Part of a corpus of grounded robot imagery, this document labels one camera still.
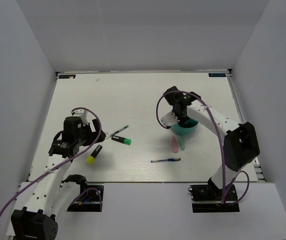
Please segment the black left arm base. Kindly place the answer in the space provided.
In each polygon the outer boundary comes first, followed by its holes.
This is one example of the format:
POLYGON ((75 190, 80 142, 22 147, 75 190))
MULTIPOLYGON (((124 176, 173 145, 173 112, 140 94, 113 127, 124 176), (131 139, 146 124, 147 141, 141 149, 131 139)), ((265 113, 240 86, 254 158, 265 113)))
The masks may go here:
POLYGON ((81 192, 85 191, 68 208, 68 212, 98 213, 102 212, 103 207, 103 184, 87 184, 81 192))

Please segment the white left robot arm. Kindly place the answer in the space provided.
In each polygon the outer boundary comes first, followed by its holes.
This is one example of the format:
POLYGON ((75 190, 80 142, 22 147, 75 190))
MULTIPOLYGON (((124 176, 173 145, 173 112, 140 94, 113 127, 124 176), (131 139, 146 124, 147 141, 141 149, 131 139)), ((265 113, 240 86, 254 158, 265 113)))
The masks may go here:
POLYGON ((53 138, 45 165, 45 176, 35 182, 36 188, 28 201, 11 215, 17 240, 52 240, 58 233, 56 221, 60 210, 67 210, 88 195, 86 177, 66 176, 67 170, 80 153, 80 147, 90 147, 106 138, 98 119, 89 123, 85 116, 68 116, 63 130, 53 138))

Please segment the green cap slim pen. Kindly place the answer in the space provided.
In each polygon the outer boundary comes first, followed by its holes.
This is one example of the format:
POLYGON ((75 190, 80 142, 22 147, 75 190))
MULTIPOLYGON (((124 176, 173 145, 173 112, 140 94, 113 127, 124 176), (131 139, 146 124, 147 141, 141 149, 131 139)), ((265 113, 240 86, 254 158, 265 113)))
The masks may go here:
POLYGON ((111 138, 112 136, 118 134, 119 132, 122 132, 123 130, 125 130, 125 129, 127 129, 127 128, 129 128, 129 125, 126 125, 126 126, 120 128, 120 129, 118 129, 117 131, 111 133, 110 135, 108 135, 108 136, 106 137, 106 139, 111 138))

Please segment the green black highlighter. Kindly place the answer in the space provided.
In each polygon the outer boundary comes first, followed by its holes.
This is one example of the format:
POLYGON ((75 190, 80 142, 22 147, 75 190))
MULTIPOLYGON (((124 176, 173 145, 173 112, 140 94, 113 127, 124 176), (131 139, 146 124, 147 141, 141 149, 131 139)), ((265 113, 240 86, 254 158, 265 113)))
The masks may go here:
POLYGON ((112 139, 113 141, 118 142, 118 143, 122 143, 122 144, 125 144, 125 145, 128 145, 128 146, 131 145, 131 140, 128 139, 128 138, 124 138, 124 137, 121 137, 121 136, 113 135, 113 136, 111 137, 111 139, 112 139))

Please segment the mint green eraser pen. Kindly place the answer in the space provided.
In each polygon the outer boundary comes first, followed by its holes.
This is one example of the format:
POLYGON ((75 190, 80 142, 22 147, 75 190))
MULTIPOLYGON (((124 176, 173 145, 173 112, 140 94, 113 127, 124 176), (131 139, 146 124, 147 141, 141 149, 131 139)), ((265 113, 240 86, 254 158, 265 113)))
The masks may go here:
POLYGON ((177 135, 177 141, 178 141, 178 145, 179 145, 180 150, 184 151, 185 150, 185 142, 184 142, 182 135, 180 135, 180 134, 177 135))

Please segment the yellow black highlighter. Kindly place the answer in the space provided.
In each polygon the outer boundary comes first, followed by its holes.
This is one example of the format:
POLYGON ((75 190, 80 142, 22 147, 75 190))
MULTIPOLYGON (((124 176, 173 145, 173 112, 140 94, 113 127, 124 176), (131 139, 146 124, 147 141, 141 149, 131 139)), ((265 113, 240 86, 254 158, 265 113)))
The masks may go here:
POLYGON ((90 156, 87 158, 87 163, 91 164, 94 162, 95 158, 97 157, 97 155, 101 152, 102 150, 102 145, 98 145, 93 152, 90 154, 90 156))

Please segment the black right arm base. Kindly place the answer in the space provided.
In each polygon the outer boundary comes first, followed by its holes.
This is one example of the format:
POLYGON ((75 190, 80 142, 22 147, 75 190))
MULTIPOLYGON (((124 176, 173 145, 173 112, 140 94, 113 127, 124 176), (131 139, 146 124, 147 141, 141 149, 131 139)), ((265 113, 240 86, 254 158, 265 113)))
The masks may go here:
POLYGON ((238 203, 237 191, 234 185, 228 191, 225 203, 221 203, 222 194, 210 192, 208 185, 190 185, 188 191, 191 194, 193 213, 238 213, 240 207, 238 203))

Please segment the blue ballpoint pen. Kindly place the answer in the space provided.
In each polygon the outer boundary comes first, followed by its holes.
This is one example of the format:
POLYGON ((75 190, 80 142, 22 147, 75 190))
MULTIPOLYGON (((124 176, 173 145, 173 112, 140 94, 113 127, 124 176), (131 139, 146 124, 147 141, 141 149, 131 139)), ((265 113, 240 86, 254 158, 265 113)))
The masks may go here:
POLYGON ((181 158, 168 158, 168 159, 158 159, 158 160, 151 160, 151 163, 162 163, 162 162, 179 162, 181 158))

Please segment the pink eraser pen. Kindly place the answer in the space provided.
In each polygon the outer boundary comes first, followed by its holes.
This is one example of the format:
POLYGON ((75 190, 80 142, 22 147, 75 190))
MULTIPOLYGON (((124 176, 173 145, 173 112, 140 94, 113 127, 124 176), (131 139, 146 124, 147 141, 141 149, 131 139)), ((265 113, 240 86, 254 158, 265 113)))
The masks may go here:
POLYGON ((178 143, 174 136, 171 137, 171 148, 174 153, 177 153, 179 151, 178 143))

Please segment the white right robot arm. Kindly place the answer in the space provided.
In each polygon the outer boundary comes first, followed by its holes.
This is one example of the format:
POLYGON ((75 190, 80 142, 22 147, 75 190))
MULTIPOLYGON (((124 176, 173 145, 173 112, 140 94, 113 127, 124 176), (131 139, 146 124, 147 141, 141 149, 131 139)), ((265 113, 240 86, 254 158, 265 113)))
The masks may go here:
POLYGON ((162 127, 169 129, 194 120, 217 136, 221 165, 209 178, 203 196, 224 204, 238 174, 260 154, 255 127, 250 122, 240 123, 222 115, 192 91, 180 91, 173 86, 163 93, 163 98, 172 109, 157 119, 162 127))

